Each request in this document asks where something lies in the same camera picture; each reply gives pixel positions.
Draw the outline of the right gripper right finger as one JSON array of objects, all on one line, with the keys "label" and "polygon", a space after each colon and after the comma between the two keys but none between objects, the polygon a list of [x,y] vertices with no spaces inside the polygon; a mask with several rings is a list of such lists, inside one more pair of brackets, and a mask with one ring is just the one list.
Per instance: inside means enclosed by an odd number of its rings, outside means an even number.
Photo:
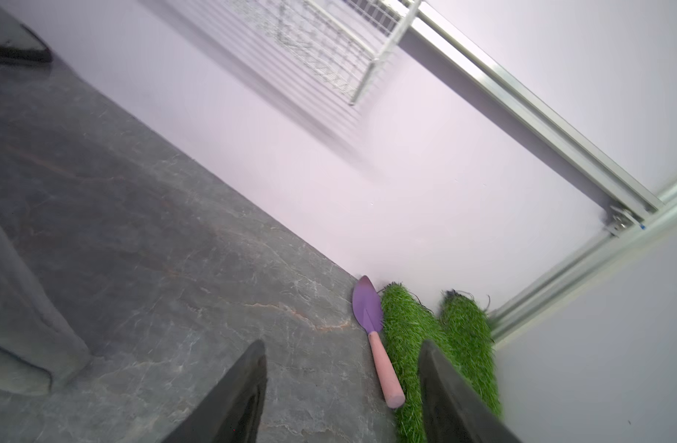
[{"label": "right gripper right finger", "polygon": [[433,341],[419,351],[422,420],[429,442],[517,443]]}]

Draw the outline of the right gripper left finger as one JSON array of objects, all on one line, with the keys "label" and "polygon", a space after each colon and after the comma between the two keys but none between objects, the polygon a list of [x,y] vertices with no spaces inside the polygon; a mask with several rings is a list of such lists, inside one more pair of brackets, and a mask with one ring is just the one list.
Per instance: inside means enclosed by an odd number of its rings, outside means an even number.
[{"label": "right gripper left finger", "polygon": [[266,345],[256,340],[163,442],[255,442],[266,385]]}]

